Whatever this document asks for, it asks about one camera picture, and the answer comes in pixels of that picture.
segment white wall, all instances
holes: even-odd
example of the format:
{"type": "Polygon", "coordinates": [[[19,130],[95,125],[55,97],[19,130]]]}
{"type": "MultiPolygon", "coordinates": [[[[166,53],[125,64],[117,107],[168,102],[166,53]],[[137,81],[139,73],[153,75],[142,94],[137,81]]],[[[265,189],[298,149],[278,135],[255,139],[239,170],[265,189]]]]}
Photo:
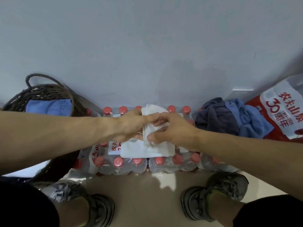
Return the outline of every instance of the white wall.
{"type": "Polygon", "coordinates": [[[1,0],[0,102],[39,72],[99,107],[198,108],[283,75],[303,49],[302,7],[303,0],[1,0]]]}

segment dark gray towel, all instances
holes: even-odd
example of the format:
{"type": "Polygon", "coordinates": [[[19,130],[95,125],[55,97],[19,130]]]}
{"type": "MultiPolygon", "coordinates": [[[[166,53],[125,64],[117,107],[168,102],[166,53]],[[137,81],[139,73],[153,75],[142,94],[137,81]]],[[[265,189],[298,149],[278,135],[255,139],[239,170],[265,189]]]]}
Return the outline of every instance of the dark gray towel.
{"type": "Polygon", "coordinates": [[[239,135],[240,132],[237,120],[221,97],[214,98],[202,106],[195,125],[199,129],[231,135],[239,135]]]}

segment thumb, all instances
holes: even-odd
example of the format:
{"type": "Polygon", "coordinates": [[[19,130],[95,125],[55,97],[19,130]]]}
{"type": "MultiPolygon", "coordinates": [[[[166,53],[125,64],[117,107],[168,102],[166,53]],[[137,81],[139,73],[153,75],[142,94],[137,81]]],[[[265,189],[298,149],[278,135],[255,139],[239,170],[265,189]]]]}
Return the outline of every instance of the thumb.
{"type": "Polygon", "coordinates": [[[147,136],[147,140],[149,142],[154,142],[154,144],[159,144],[164,141],[171,141],[171,136],[169,135],[168,131],[162,131],[162,132],[154,132],[152,134],[149,134],[147,136]]]}
{"type": "Polygon", "coordinates": [[[141,116],[142,126],[156,122],[160,118],[160,113],[154,113],[146,116],[141,116]]]}

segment wall outlet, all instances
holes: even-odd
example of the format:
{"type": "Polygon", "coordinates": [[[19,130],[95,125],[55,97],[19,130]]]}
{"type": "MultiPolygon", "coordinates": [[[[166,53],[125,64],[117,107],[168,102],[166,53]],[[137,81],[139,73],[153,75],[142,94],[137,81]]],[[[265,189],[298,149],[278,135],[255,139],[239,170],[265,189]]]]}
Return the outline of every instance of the wall outlet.
{"type": "Polygon", "coordinates": [[[253,92],[253,89],[242,89],[242,88],[233,88],[227,95],[223,98],[225,101],[239,98],[245,101],[245,98],[253,92]]]}

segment forearm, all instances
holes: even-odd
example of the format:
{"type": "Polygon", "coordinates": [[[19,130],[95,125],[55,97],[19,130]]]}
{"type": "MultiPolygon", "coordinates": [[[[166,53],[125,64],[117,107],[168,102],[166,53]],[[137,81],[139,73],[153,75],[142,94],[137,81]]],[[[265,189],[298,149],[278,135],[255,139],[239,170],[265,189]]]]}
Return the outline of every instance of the forearm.
{"type": "Polygon", "coordinates": [[[0,173],[108,141],[115,122],[115,118],[0,112],[0,173]]]}
{"type": "Polygon", "coordinates": [[[199,131],[199,151],[303,201],[303,145],[199,131]]]}

